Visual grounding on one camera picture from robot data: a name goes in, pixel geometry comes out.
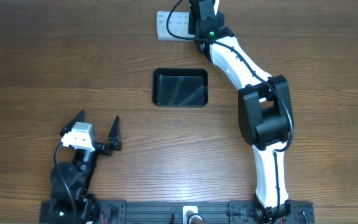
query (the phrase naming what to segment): wooden table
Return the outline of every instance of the wooden table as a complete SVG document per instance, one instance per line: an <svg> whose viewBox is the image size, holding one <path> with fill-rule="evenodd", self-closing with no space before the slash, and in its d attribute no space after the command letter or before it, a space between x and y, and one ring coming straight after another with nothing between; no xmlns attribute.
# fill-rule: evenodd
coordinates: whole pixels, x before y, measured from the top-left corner
<svg viewBox="0 0 358 224"><path fill-rule="evenodd" d="M37 222L60 129L81 109L99 141L121 117L124 147L99 160L91 184L99 198L252 200L254 155L239 131L236 89L194 44L157 41L157 11L174 4L0 0L0 222ZM314 202L318 223L358 223L358 1L224 0L219 8L254 61L289 81L290 198ZM156 107L158 67L205 68L209 103Z"/></svg>

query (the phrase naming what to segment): black cable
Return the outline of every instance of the black cable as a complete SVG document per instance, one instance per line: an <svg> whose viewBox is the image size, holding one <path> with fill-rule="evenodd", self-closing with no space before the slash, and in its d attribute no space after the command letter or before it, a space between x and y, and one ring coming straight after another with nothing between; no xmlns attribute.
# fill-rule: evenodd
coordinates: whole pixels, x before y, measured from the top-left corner
<svg viewBox="0 0 358 224"><path fill-rule="evenodd" d="M71 206L73 207L73 216L74 216L74 219L73 219L73 223L76 224L76 218L77 218L77 207L75 206L75 202L74 202L74 198L73 196L71 195L70 193L70 189L68 188L67 184L66 184L66 181L65 181L65 178L63 177L63 174L59 168L59 165L57 163L57 154L59 153L59 149L60 147L62 146L62 142L59 143L59 145L56 147L56 150L55 150L55 155L53 156L53 162L55 163L55 168L56 168L56 172L57 172L57 175L59 176L59 179L60 181L63 183L63 185L65 186L66 188L66 191L67 191L67 194L68 194L68 197L70 198L70 202L71 202Z"/></svg>
<svg viewBox="0 0 358 224"><path fill-rule="evenodd" d="M168 33L172 36L172 37L176 37L178 39L182 39L182 40L192 40L195 42L206 42L209 44L218 44L220 46L223 46L227 49L229 49L231 52L234 52L239 58L240 60L246 65L246 67L249 69L250 73L252 74L253 77L256 77L256 79L258 79L261 83L263 83L264 85L266 85L270 91L273 93L273 95L276 97L276 99L278 100L279 103L281 103L281 105L284 107L285 110L285 116L287 117L288 120L288 126L289 126L289 130L290 130L290 137L288 138L288 142L287 145L283 148L283 149L274 149L273 150L273 157L274 157L274 165L275 165L275 177L276 177L276 189L277 189L277 211L276 214L274 216L274 218L272 219L272 223L274 223L276 221L277 215L280 211L280 186L278 183L278 165L277 165L277 152L285 152L291 145L292 143L292 139L293 139L293 123L292 123L292 119L291 119L291 115L290 112L287 108L287 106L285 106L284 101L281 99L280 95L277 93L276 89L268 82L266 82L263 78L260 78L258 76L258 74L256 74L256 72L251 68L251 66L248 64L248 62L244 59L244 57L234 49L234 47L230 47L226 44L220 43L216 40L209 40L209 39L203 39L203 38L197 38L197 37L181 37L178 35L173 34L170 30L169 30L169 19L171 18L172 13L175 11L175 9L178 7L178 5L182 2L182 0L179 0L175 6L172 8L172 10L170 11L168 18L167 18L167 23L165 24L167 27L167 31Z"/></svg>
<svg viewBox="0 0 358 224"><path fill-rule="evenodd" d="M293 123L292 123L292 119L291 119L291 115L290 115L290 112L288 111L288 108L285 106L285 103L284 101L281 99L280 95L277 93L276 89L268 82L266 82L263 78L260 78L256 72L251 68L251 66L248 64L248 62L244 59L244 57L234 49L234 47L230 47L226 44L223 44L223 43L220 43L216 40L209 40L209 39L203 39L203 38L197 38L197 37L181 37L181 36L178 36L178 35L175 35L173 34L170 30L169 30L169 19L171 18L171 15L172 13L175 11L175 9L178 7L178 5L182 2L182 0L179 0L175 6L172 8L172 10L170 11L169 15L168 15L168 18L167 18L167 23L165 24L166 27L167 27L167 31L168 33L172 36L172 37L176 37L178 39L182 39L182 40L192 40L192 41L196 41L196 42L206 42L206 43L209 43L209 44L218 44L220 46L223 46L229 50L231 50L232 52L234 52L239 58L241 61L244 62L244 64L246 65L246 67L249 69L249 71L251 72L252 76L253 77L256 77L260 82L262 82L264 85L266 85L270 91L273 93L273 95L277 98L278 102L281 103L281 105L284 107L284 110L285 110L285 116L287 117L287 120L288 120L288 126L289 126L289 129L290 129L290 137L288 139L288 142L287 142L287 145L283 148L283 149L275 149L275 151L277 152L284 152L286 151L291 143L292 143L292 139L293 139Z"/></svg>

